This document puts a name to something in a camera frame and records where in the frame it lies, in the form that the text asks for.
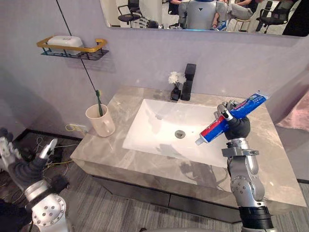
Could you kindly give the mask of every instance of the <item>red label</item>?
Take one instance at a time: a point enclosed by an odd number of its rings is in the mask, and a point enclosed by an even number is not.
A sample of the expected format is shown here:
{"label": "red label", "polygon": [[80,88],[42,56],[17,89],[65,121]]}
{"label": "red label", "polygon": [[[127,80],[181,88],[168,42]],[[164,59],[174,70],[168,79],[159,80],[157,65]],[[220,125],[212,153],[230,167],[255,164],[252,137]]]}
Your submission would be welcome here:
{"label": "red label", "polygon": [[210,131],[212,131],[214,128],[216,128],[225,118],[223,115],[221,115],[216,121],[214,121],[210,126],[208,126],[205,130],[201,132],[201,135],[205,137],[206,134],[208,134]]}

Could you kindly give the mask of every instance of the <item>soap box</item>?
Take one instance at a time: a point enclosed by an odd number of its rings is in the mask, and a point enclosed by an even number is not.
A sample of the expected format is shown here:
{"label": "soap box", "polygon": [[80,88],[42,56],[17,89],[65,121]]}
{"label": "soap box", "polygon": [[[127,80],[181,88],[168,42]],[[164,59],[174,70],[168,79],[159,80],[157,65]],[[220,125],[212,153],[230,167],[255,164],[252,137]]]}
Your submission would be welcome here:
{"label": "soap box", "polygon": [[[57,35],[53,38],[49,39],[48,44],[50,45],[60,45],[60,46],[70,46],[70,47],[84,47],[81,38],[77,36],[69,36],[69,35]],[[52,49],[55,53],[64,53],[61,49]],[[72,55],[77,55],[80,53],[79,51],[66,50],[67,53]]]}

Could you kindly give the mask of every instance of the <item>cup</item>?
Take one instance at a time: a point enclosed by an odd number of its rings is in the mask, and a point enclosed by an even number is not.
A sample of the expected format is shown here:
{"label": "cup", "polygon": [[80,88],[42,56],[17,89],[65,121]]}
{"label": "cup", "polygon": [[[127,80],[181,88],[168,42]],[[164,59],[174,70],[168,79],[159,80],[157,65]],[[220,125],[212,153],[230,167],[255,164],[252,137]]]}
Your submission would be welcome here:
{"label": "cup", "polygon": [[106,105],[101,104],[103,116],[100,116],[98,104],[86,110],[86,116],[99,136],[107,137],[115,132],[115,124]]}

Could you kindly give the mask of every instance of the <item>green toothbrush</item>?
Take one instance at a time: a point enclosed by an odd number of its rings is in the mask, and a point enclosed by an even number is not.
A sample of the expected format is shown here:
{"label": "green toothbrush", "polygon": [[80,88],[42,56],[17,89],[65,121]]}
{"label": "green toothbrush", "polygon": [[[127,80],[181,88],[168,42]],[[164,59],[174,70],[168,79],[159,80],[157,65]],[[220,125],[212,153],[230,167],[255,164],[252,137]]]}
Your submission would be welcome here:
{"label": "green toothbrush", "polygon": [[100,113],[100,117],[103,116],[102,106],[101,106],[101,100],[100,100],[100,91],[96,90],[96,96],[98,98],[98,112]]}

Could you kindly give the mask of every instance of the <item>drain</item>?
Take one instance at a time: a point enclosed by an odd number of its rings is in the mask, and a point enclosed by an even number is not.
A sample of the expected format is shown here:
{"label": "drain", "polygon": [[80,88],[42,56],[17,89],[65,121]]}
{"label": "drain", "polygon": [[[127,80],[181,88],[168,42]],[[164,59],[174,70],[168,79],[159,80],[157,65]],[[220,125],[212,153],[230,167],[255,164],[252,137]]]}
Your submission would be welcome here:
{"label": "drain", "polygon": [[185,137],[185,132],[182,131],[182,130],[177,130],[175,132],[175,136],[176,136],[176,138],[183,139]]}

